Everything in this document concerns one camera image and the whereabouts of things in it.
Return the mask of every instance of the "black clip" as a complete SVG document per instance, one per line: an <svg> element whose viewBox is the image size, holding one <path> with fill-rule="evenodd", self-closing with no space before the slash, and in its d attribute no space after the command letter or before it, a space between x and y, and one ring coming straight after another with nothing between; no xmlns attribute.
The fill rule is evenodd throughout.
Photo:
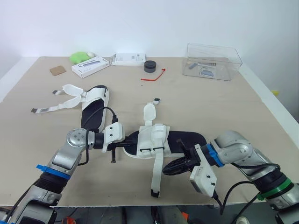
<svg viewBox="0 0 299 224"><path fill-rule="evenodd" d="M140 149L140 152L142 152L142 151L144 151L144 150L149 150L149 151L151 151L150 148L144 148L144 149Z"/></svg>
<svg viewBox="0 0 299 224"><path fill-rule="evenodd" d="M155 149L160 149L160 148L164 149L164 147L157 147L157 148L153 148L153 150L155 150Z"/></svg>

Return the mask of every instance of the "white wall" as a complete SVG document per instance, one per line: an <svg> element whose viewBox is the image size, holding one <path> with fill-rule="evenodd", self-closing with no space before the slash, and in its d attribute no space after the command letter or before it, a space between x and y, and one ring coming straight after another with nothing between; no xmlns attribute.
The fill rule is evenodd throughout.
<svg viewBox="0 0 299 224"><path fill-rule="evenodd" d="M0 79L20 60L21 56L12 47L0 42Z"/></svg>
<svg viewBox="0 0 299 224"><path fill-rule="evenodd" d="M23 56L184 56L188 42L234 47L299 118L298 0L2 0L3 30Z"/></svg>

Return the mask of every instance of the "small white box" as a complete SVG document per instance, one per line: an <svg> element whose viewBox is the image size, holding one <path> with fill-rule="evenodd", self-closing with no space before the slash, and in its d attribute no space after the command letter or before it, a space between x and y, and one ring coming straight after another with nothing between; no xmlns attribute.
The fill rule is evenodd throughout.
<svg viewBox="0 0 299 224"><path fill-rule="evenodd" d="M79 77L85 78L97 71L100 71L110 65L106 59L96 56L87 61L73 65L71 70L75 72Z"/></svg>
<svg viewBox="0 0 299 224"><path fill-rule="evenodd" d="M119 66L143 66L145 54L142 53L117 53L112 56L112 65Z"/></svg>

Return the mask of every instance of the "red string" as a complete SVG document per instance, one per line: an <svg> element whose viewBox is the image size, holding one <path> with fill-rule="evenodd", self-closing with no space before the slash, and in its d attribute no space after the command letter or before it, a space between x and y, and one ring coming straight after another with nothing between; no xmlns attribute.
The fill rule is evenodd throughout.
<svg viewBox="0 0 299 224"><path fill-rule="evenodd" d="M157 79L160 78L161 75L163 75L163 73L166 71L166 69L162 69L162 72L161 74L156 78L156 79L145 79L145 78L142 78L141 80L142 81L156 81Z"/></svg>

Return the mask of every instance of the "transparent container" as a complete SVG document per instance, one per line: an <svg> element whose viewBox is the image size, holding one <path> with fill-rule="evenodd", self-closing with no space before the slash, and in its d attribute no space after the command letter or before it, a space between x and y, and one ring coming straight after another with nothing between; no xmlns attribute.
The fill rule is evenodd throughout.
<svg viewBox="0 0 299 224"><path fill-rule="evenodd" d="M189 43L183 74L230 81L241 65L242 60L234 48Z"/></svg>

